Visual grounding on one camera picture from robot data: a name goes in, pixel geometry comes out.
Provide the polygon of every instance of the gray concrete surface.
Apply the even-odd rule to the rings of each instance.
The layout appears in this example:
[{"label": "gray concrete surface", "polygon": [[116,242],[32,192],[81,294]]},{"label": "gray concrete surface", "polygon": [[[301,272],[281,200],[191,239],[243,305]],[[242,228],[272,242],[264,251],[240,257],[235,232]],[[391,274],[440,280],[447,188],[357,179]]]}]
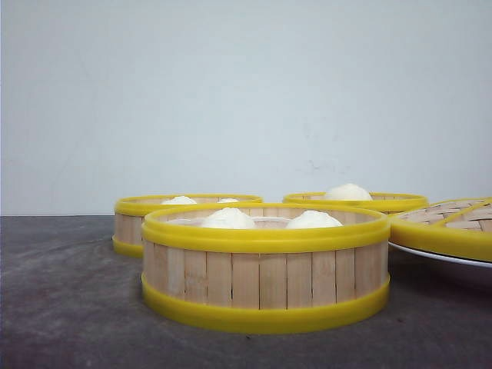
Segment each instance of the gray concrete surface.
[{"label": "gray concrete surface", "polygon": [[330,331],[226,334],[146,308],[108,216],[2,218],[5,368],[492,367],[492,294],[392,252],[391,299]]}]

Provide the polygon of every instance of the bamboo steamer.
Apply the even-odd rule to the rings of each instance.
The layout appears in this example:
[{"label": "bamboo steamer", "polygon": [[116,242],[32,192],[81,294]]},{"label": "bamboo steamer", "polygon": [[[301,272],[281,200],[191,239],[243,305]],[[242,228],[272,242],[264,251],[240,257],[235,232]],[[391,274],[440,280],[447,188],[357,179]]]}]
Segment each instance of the bamboo steamer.
[{"label": "bamboo steamer", "polygon": [[189,205],[161,204],[176,196],[188,196],[199,204],[216,203],[222,198],[236,198],[240,202],[261,202],[259,196],[249,194],[156,194],[121,198],[115,205],[115,233],[113,249],[118,254],[141,258],[141,224],[144,216],[156,210],[170,209]]},{"label": "bamboo steamer", "polygon": [[[204,217],[227,206],[189,205],[145,217],[141,280],[150,308],[198,327],[280,334],[354,323],[386,304],[386,215],[236,203],[257,229],[200,228]],[[283,229],[305,210],[327,212],[344,226]]]},{"label": "bamboo steamer", "polygon": [[462,198],[391,217],[391,241],[456,258],[492,262],[492,198]]},{"label": "bamboo steamer", "polygon": [[324,198],[326,192],[303,192],[285,195],[284,203],[343,205],[380,211],[385,214],[401,213],[402,211],[409,211],[428,205],[427,198],[419,194],[392,194],[385,192],[370,192],[370,194],[373,200],[355,201],[327,200]]}]

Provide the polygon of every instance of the white backdrop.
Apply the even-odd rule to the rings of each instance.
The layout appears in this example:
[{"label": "white backdrop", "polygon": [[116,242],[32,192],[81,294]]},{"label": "white backdrop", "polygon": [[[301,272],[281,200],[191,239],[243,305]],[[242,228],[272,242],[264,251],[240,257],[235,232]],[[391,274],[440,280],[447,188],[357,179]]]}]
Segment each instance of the white backdrop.
[{"label": "white backdrop", "polygon": [[492,195],[492,2],[2,1],[2,213]]}]

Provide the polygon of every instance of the woven bamboo lid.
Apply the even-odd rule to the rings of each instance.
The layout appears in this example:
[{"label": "woven bamboo lid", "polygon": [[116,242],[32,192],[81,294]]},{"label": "woven bamboo lid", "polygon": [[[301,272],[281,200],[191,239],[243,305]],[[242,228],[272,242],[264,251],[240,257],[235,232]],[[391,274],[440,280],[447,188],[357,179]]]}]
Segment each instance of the woven bamboo lid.
[{"label": "woven bamboo lid", "polygon": [[442,201],[391,217],[390,241],[423,251],[492,261],[492,198]]}]

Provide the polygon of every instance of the yellow plastic rim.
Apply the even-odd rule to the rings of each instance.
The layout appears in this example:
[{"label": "yellow plastic rim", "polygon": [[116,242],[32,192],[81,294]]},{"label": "yellow plastic rim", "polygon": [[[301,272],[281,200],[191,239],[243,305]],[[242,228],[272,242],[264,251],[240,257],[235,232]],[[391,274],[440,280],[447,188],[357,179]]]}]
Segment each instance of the yellow plastic rim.
[{"label": "yellow plastic rim", "polygon": [[[434,203],[431,206],[466,200],[484,200],[483,205],[486,205],[492,201],[492,198],[462,198]],[[390,217],[390,220],[390,241],[395,244],[458,258],[492,261],[492,233],[490,232],[435,227],[434,224],[414,223],[399,217]]]},{"label": "yellow plastic rim", "polygon": [[216,331],[286,334],[321,331],[362,321],[387,303],[390,278],[378,290],[351,301],[321,307],[255,310],[196,304],[155,290],[141,275],[144,301],[173,321]]},{"label": "yellow plastic rim", "polygon": [[242,253],[288,253],[333,251],[376,244],[387,240],[390,225],[387,216],[372,210],[341,206],[305,204],[238,204],[235,208],[302,208],[311,210],[349,211],[368,214],[374,218],[360,224],[333,228],[310,229],[215,229],[169,224],[159,217],[175,213],[222,209],[230,204],[189,205],[186,209],[172,208],[154,211],[145,216],[142,225],[144,239],[173,248],[196,251]]},{"label": "yellow plastic rim", "polygon": [[371,200],[371,201],[352,201],[352,200],[311,200],[303,199],[303,196],[322,196],[326,192],[304,192],[300,194],[287,194],[284,196],[284,203],[287,204],[329,204],[343,205],[353,208],[364,208],[375,211],[409,211],[415,208],[421,208],[428,204],[427,198],[419,194],[391,194],[385,192],[370,192],[371,196],[394,196],[402,199],[394,200]]},{"label": "yellow plastic rim", "polygon": [[182,207],[188,205],[176,205],[176,204],[146,204],[133,201],[142,201],[146,199],[161,198],[175,198],[176,196],[188,196],[189,198],[237,198],[239,201],[234,204],[240,204],[241,202],[262,202],[262,198],[254,196],[252,194],[150,194],[147,196],[134,196],[131,198],[120,198],[115,205],[115,213],[123,215],[131,215],[133,217],[143,217],[153,211],[170,209],[175,207]]},{"label": "yellow plastic rim", "polygon": [[144,256],[144,248],[141,244],[127,244],[119,241],[116,236],[113,236],[113,250],[116,253],[133,258],[142,258]]}]

